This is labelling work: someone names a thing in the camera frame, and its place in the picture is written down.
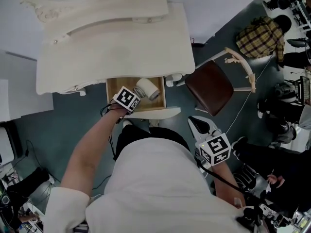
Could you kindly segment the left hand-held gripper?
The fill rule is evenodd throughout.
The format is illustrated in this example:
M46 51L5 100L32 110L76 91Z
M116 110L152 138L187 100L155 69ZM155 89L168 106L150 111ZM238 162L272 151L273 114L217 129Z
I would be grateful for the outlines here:
M125 108L129 113L132 113L140 103L140 98L125 86L113 96L113 100Z

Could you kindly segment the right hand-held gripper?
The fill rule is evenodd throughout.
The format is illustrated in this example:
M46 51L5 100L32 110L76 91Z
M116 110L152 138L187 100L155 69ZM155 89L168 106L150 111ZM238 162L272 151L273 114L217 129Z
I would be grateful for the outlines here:
M199 155L206 160L210 166L215 166L229 159L229 140L225 133L216 129L216 125L211 119L202 116L190 116L188 117L188 124L193 137L213 131L207 136L202 136L201 139L195 143L195 146L199 150Z

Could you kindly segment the large white wood-lined drawer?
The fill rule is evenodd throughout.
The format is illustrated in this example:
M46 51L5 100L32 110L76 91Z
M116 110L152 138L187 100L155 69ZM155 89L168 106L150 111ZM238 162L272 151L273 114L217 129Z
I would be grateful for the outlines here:
M120 77L106 80L106 95L110 101L115 94L124 86L132 90L140 77ZM137 118L147 120L164 120L176 116L181 112L180 107L166 105L165 82L163 77L153 77L149 80L159 89L160 95L154 101L142 98L134 112L126 118Z

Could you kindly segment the person's left forearm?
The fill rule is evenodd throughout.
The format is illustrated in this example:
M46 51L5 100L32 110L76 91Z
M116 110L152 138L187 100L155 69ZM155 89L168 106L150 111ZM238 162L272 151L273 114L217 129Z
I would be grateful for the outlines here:
M112 106L112 109L82 137L70 157L61 181L62 188L91 195L96 171L114 125L126 114L126 109L118 105Z

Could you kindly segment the person's right forearm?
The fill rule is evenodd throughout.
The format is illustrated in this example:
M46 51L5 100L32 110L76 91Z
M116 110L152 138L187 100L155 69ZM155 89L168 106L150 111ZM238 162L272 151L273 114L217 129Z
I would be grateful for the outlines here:
M211 167L211 170L225 179L227 182L238 187L232 172L230 171L226 162L221 162ZM242 208L245 206L245 199L243 193L225 184L224 182L214 179L216 196L226 201L227 203L235 206L236 208Z

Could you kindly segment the white vanity dressing table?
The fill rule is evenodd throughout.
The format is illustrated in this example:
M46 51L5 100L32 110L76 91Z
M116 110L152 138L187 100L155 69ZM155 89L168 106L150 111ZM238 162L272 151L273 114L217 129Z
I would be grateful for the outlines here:
M195 70L184 6L167 0L23 0L43 24L36 91Z

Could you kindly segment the white chair with brown seat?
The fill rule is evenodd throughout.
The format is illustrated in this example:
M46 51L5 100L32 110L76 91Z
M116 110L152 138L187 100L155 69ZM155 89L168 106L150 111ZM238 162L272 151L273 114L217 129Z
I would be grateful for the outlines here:
M225 63L241 64L246 72L246 79L249 82L248 87L234 88L224 71L216 64L215 60L226 55L232 55L226 58ZM187 76L183 81L176 83L176 86L183 86L189 89L202 107L202 111L216 116L224 106L229 102L234 92L256 91L256 76L253 73L248 62L236 51L225 47L223 51L215 54L198 65L195 71Z

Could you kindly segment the person's white shirt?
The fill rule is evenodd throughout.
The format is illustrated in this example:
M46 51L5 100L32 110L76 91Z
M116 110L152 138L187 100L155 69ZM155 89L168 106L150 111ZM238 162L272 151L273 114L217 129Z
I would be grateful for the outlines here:
M191 153L167 139L145 138L126 146L104 194L94 201L68 188L52 189L44 233L250 233L242 213L211 194Z

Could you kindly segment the black clamp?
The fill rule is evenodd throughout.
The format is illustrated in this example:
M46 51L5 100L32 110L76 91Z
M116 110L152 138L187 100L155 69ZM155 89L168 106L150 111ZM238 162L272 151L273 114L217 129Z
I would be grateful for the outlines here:
M236 221L251 233L265 233L263 225L263 211L258 206L246 206L242 208L243 215L236 217Z

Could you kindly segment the white box with black frame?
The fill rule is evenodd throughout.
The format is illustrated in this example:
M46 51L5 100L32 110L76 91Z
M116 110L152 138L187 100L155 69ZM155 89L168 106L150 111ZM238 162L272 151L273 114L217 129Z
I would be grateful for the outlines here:
M0 167L16 159L15 139L16 137L10 128L0 125Z

